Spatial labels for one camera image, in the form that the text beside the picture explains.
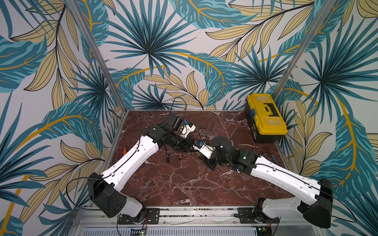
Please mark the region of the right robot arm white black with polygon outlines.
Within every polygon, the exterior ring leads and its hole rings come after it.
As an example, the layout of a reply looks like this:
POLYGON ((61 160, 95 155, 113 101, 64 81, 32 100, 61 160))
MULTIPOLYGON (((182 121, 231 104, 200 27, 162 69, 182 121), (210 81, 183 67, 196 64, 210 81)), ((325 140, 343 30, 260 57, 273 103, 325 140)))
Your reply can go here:
POLYGON ((274 164, 257 152, 238 150, 230 140, 218 136, 209 144, 195 142, 194 149, 205 157, 205 165, 214 170, 226 166, 239 174, 260 178, 289 192, 292 198, 282 200, 261 199, 255 214, 266 219, 302 215, 309 223, 324 229, 331 227, 333 191, 327 179, 319 181, 303 177, 274 164))

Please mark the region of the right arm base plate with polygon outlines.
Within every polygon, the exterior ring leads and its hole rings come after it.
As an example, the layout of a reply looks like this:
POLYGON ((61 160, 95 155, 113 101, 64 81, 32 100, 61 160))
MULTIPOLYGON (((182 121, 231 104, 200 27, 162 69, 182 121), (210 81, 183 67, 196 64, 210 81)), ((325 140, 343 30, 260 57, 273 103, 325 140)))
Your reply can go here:
POLYGON ((253 207, 240 207, 237 209, 237 217, 241 224, 276 224, 280 219, 270 218, 266 216, 262 211, 255 210, 253 207))

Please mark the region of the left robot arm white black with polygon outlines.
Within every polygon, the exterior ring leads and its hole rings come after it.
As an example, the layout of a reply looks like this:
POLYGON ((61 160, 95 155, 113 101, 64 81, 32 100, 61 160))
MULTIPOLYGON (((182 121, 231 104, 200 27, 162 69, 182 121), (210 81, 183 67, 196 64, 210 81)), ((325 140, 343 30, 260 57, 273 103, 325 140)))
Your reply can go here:
POLYGON ((161 148, 171 146, 177 152, 193 150, 190 133, 195 125, 169 112, 160 124, 153 124, 142 131, 137 143, 115 164, 101 174, 88 177, 90 200, 109 218, 125 214, 135 219, 144 216, 143 204, 122 193, 130 177, 139 167, 161 148))

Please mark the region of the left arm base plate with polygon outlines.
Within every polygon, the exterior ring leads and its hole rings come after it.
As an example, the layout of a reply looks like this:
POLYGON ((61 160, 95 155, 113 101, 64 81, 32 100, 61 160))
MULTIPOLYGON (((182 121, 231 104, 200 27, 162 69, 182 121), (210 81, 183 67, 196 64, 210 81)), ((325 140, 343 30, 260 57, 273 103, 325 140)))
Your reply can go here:
POLYGON ((157 225, 159 222, 159 208, 143 208, 136 217, 126 214, 120 214, 118 218, 119 225, 157 225))

